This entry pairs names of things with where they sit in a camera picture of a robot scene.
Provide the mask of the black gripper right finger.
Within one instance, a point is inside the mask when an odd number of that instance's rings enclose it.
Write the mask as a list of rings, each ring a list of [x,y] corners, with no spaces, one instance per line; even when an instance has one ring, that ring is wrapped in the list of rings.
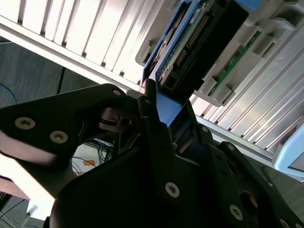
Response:
[[[184,155],[202,166],[207,220],[214,228],[302,228],[303,222],[233,144],[216,144],[185,106],[192,140]]]

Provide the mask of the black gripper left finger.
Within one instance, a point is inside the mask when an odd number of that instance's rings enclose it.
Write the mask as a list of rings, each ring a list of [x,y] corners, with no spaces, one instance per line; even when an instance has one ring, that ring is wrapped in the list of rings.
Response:
[[[178,207],[176,156],[157,113],[151,79],[138,98],[103,84],[2,108],[0,175],[29,199],[53,205],[62,189],[78,178],[71,170],[77,147],[108,133],[123,138],[120,155],[110,161],[133,149],[143,151],[157,196]]]

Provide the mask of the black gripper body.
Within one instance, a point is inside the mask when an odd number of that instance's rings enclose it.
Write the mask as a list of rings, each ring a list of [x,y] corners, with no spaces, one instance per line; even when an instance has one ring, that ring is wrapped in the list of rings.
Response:
[[[222,207],[203,167],[175,157],[174,207],[157,196],[151,165],[133,149],[68,183],[49,219],[52,228],[226,228]]]

